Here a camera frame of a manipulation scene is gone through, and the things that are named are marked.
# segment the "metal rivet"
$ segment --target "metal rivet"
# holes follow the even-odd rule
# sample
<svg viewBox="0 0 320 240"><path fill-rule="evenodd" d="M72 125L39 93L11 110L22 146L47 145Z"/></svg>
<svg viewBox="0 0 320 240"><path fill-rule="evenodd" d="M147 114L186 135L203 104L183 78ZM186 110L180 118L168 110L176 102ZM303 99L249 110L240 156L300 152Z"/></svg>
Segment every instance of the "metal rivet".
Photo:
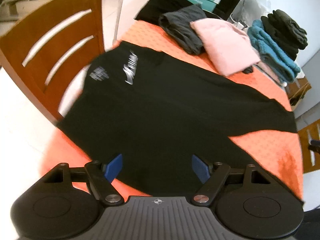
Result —
<svg viewBox="0 0 320 240"><path fill-rule="evenodd" d="M110 194L110 195L106 196L106 201L108 201L110 203L119 202L120 200L121 200L121 197L116 194Z"/></svg>
<svg viewBox="0 0 320 240"><path fill-rule="evenodd" d="M198 203L206 203L209 201L209 198L206 195L195 195L193 200Z"/></svg>

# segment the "folded clothes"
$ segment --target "folded clothes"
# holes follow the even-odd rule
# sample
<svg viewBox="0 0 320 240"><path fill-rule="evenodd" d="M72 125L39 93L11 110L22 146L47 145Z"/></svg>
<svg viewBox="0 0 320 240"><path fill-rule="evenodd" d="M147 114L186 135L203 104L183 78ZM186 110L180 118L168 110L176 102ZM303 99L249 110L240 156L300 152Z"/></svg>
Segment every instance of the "folded clothes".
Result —
<svg viewBox="0 0 320 240"><path fill-rule="evenodd" d="M258 68L261 72L265 73L274 83L276 83L279 87L286 87L286 82L281 82L279 77L272 71L272 69L264 62L259 61L257 64L254 65Z"/></svg>
<svg viewBox="0 0 320 240"><path fill-rule="evenodd" d="M250 66L250 67L246 68L245 70L242 71L242 73L244 73L244 74L251 74L251 73L253 73L253 67Z"/></svg>
<svg viewBox="0 0 320 240"><path fill-rule="evenodd" d="M299 52L298 46L290 42L278 29L273 27L268 20L268 17L261 16L261 21L266 33L279 45L279 47L291 58L296 60Z"/></svg>
<svg viewBox="0 0 320 240"><path fill-rule="evenodd" d="M191 29L190 22L203 18L206 18L206 16L201 9L201 5L193 4L178 11L161 15L159 25L188 54L199 55L203 50L203 43L193 29Z"/></svg>
<svg viewBox="0 0 320 240"><path fill-rule="evenodd" d="M306 48L308 45L307 32L284 11L273 11L273 14L268 14L268 19L273 27L278 29L289 41L295 43L299 49Z"/></svg>
<svg viewBox="0 0 320 240"><path fill-rule="evenodd" d="M136 16L136 20L159 25L159 17L167 12L174 12L193 5L188 0L149 0ZM208 18L220 19L219 16L204 11Z"/></svg>
<svg viewBox="0 0 320 240"><path fill-rule="evenodd" d="M261 60L272 68L281 81L292 83L301 69L264 31L261 20L253 21L252 27L248 29L248 35Z"/></svg>
<svg viewBox="0 0 320 240"><path fill-rule="evenodd" d="M221 75L230 76L260 61L248 35L231 23L206 18L190 25L199 35L210 60Z"/></svg>

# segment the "wooden furniture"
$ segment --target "wooden furniture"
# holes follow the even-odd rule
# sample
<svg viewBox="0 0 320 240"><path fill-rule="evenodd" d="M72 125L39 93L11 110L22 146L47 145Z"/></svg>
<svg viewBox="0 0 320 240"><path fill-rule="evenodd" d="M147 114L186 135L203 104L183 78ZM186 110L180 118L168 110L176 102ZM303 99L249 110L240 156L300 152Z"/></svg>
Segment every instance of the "wooden furniture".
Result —
<svg viewBox="0 0 320 240"><path fill-rule="evenodd" d="M8 9L8 15L1 16L0 18L1 22L17 21L21 19L21 16L18 15L17 5L16 5L16 3L20 1L24 1L24 0L4 0L1 3L1 7L7 7Z"/></svg>
<svg viewBox="0 0 320 240"><path fill-rule="evenodd" d="M77 13L82 16L52 36L23 66L30 49L41 37ZM86 42L66 57L66 52L80 41ZM52 0L0 38L1 65L52 123L62 118L58 107L69 83L103 52L101 0ZM52 73L56 63L62 60L60 67Z"/></svg>
<svg viewBox="0 0 320 240"><path fill-rule="evenodd" d="M298 131L301 149L302 149L302 158L303 158L303 173L320 170L320 154L314 153L315 162L314 165L312 163L312 155L308 150L309 145L309 136L314 140L320 140L319 138L319 128L320 119L315 121L314 123L308 125L302 130Z"/></svg>
<svg viewBox="0 0 320 240"><path fill-rule="evenodd" d="M39 8L40 6L52 0L16 0L7 2L6 0L0 6L0 24L15 23L25 16Z"/></svg>

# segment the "orange tablecloth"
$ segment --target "orange tablecloth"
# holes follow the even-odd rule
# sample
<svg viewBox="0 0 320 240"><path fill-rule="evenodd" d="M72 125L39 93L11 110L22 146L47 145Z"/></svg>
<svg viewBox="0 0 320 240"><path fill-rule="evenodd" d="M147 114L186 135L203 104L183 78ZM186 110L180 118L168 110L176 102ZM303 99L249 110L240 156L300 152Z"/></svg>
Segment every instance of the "orange tablecloth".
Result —
<svg viewBox="0 0 320 240"><path fill-rule="evenodd" d="M122 37L122 40L163 51L177 59L217 73L206 53L199 56L187 54L159 26L137 21ZM275 98L288 111L291 110L286 93L257 69L251 74L236 73L229 79L251 86L269 98ZM297 134L262 130L230 137L230 139L248 152L262 167L278 176L297 196L302 198L302 159ZM70 167L79 167L88 161L90 161L89 157L57 129L45 153L41 175L60 162L67 162ZM129 195L145 195L116 179L112 185L125 199Z"/></svg>

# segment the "pink object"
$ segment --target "pink object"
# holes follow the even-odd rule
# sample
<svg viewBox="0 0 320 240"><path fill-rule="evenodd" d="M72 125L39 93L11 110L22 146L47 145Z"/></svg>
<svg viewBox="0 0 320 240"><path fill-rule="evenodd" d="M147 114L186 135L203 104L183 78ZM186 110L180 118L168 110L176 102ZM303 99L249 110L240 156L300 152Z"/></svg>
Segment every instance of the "pink object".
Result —
<svg viewBox="0 0 320 240"><path fill-rule="evenodd" d="M217 71L228 77L242 71L260 58L253 51L248 35L231 23L205 18L191 22Z"/></svg>

